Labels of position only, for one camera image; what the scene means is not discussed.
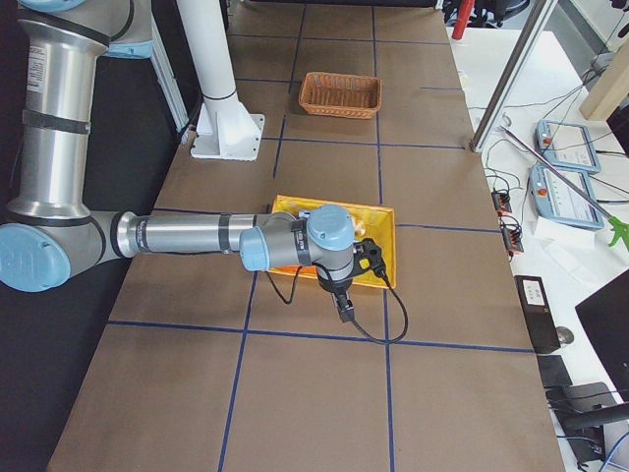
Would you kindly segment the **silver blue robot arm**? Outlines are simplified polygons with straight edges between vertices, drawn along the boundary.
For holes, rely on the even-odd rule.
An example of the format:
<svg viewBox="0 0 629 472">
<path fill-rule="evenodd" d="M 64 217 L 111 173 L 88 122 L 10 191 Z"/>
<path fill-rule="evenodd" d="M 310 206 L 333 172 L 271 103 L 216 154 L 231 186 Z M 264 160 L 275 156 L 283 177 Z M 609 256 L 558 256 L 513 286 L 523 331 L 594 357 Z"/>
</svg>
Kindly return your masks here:
<svg viewBox="0 0 629 472">
<path fill-rule="evenodd" d="M 113 259 L 139 254 L 238 254 L 247 270 L 312 266 L 320 286 L 344 294 L 367 271 L 384 276 L 380 248 L 358 239 L 342 206 L 298 218 L 272 214 L 138 216 L 91 211 L 83 201 L 96 62 L 147 58 L 147 1 L 23 1 L 29 37 L 20 191 L 1 228 L 1 279 L 40 292 Z"/>
</svg>

